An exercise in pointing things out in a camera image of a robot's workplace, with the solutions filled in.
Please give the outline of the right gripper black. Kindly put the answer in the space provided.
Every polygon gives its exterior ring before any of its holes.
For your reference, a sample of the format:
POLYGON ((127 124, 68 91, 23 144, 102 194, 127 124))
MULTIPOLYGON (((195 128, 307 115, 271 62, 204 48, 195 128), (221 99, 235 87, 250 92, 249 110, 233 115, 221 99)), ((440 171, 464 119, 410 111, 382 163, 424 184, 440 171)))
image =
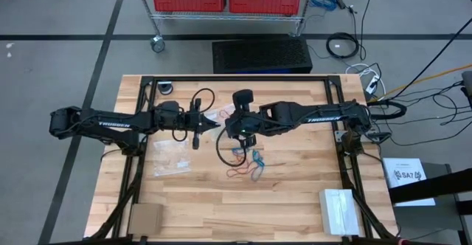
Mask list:
POLYGON ((260 129, 260 117, 250 112, 249 104, 254 101, 253 91, 243 89, 233 94, 235 114, 225 119, 228 137, 234 137, 241 148, 247 149, 256 145, 254 135, 260 129))

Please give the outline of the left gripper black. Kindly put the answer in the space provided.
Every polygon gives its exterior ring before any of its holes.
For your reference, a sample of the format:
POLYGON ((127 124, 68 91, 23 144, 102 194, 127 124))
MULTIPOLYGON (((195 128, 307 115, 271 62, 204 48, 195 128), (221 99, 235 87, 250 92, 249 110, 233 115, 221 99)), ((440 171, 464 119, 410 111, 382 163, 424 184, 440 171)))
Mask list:
MULTIPOLYGON (((187 128, 193 132, 192 148, 198 150, 201 134, 201 98, 194 98, 190 101, 189 111, 186 112, 186 116, 188 118, 187 128)), ((221 123, 216 121, 216 119, 205 117, 205 122, 211 124, 204 127, 206 131, 220 128, 221 126, 221 123)))

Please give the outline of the black perforated box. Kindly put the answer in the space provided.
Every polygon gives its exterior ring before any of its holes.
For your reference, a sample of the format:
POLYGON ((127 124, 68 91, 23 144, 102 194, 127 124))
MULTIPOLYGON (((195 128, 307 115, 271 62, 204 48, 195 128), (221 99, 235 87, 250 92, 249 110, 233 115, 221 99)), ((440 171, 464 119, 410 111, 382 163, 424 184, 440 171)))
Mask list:
POLYGON ((302 38, 214 42, 212 66, 215 74, 309 74, 313 68, 302 38))

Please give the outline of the brown cardboard box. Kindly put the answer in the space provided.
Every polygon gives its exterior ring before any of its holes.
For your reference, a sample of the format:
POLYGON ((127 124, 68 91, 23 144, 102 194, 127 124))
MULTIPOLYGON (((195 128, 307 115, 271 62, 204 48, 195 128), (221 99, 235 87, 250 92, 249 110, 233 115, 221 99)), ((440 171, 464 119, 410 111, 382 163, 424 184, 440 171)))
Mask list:
POLYGON ((131 209, 128 233, 132 235, 158 235, 164 215, 162 204, 134 204, 131 209))

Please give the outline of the white box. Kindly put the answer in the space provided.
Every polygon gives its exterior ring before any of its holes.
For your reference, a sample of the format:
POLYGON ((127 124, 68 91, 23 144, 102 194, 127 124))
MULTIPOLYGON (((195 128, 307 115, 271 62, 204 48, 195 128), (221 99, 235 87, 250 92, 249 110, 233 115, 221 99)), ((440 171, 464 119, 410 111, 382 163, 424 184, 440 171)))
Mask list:
POLYGON ((323 230, 328 235, 359 235, 357 211, 351 190, 325 189, 319 193, 323 230))

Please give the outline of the white power strip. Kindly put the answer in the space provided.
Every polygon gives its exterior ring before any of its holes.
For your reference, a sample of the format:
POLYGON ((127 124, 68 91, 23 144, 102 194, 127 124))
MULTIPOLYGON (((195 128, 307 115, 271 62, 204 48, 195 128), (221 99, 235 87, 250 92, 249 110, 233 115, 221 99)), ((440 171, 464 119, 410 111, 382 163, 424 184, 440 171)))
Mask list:
POLYGON ((368 83, 365 91, 368 94, 373 94, 375 92, 375 90, 377 89, 379 80, 380 80, 380 76, 379 75, 374 75, 372 77, 371 81, 368 83))

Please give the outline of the white printed manual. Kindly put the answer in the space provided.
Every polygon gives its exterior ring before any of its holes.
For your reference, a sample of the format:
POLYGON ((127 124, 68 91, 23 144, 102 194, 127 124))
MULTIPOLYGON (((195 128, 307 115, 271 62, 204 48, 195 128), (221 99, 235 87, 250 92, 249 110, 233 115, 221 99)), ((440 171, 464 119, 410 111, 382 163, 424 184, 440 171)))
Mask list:
POLYGON ((388 188, 400 187, 427 179, 418 158, 383 158, 388 188))

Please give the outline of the black metal beam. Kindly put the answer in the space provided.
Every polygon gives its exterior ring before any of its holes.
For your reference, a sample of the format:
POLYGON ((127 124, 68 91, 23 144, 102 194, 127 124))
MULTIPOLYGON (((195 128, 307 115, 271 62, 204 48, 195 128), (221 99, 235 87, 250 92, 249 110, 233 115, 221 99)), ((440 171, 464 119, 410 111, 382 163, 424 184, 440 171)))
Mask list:
POLYGON ((392 203, 472 191, 472 168, 389 189, 392 203))

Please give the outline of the grey cabinet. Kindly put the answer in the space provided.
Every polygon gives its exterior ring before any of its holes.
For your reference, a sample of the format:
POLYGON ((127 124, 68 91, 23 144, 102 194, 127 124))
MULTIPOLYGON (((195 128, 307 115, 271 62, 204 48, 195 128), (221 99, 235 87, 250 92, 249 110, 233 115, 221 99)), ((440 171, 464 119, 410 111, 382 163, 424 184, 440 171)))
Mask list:
MULTIPOLYGON (((427 179, 456 173, 447 164, 421 162, 427 179)), ((472 245, 465 217, 472 215, 472 199, 461 201, 460 193, 394 204, 399 223, 405 227, 454 230, 461 245, 472 245)))

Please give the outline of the grey device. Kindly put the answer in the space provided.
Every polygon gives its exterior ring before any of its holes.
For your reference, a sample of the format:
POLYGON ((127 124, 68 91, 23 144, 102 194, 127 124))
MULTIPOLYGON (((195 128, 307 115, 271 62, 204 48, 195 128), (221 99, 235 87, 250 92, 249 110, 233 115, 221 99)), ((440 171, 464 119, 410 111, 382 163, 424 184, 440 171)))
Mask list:
POLYGON ((462 92, 466 96, 470 107, 472 108, 472 71, 462 73, 462 92))

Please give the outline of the black metal table frame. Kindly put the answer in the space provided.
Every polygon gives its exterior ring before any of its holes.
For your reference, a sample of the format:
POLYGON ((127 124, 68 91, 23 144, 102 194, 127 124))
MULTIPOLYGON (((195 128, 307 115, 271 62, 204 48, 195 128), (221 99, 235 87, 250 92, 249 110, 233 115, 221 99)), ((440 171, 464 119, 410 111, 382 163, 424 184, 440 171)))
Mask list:
MULTIPOLYGON (((226 75, 175 76, 173 92, 160 94, 145 85, 141 75, 122 78, 115 111, 133 113, 139 95, 146 91, 151 104, 174 100, 188 107, 192 96, 203 106, 221 109, 234 92, 251 89, 252 109, 266 103, 293 101, 304 105, 363 102, 361 82, 354 75, 226 75)), ((190 172, 154 176, 153 143, 172 139, 160 131, 149 139, 145 159, 129 159, 111 145, 100 165, 85 236, 96 233, 115 208, 124 184, 137 170, 142 184, 136 203, 162 204, 164 215, 156 241, 336 241, 322 227, 319 193, 341 187, 334 127, 329 123, 302 125, 287 134, 258 137, 257 149, 265 169, 257 182, 249 174, 226 176, 234 157, 234 140, 222 137, 219 145, 209 133, 200 138, 198 150, 188 142, 190 172)))

